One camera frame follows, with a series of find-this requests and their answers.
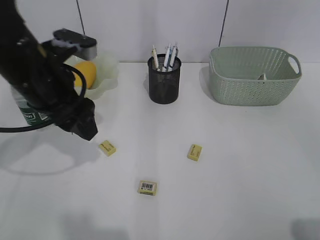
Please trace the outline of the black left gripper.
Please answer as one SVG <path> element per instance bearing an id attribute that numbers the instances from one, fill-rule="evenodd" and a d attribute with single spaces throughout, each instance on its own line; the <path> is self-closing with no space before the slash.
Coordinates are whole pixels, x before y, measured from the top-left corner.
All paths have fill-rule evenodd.
<path id="1" fill-rule="evenodd" d="M 48 116 L 62 130 L 84 140 L 90 141 L 98 133 L 95 104 L 89 98 L 83 98 L 76 105 L 64 105 L 49 112 Z"/>

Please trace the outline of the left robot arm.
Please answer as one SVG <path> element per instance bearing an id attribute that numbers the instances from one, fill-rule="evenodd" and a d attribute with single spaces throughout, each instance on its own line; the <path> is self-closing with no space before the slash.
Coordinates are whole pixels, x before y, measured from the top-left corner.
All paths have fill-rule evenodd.
<path id="1" fill-rule="evenodd" d="M 31 109 L 49 120 L 35 126 L 3 127 L 2 133 L 23 133 L 56 125 L 90 141 L 97 133 L 95 104 L 85 96 L 85 76 L 66 60 L 97 56 L 97 40 L 69 29 L 38 42 L 13 0 L 0 3 L 0 74 Z"/>

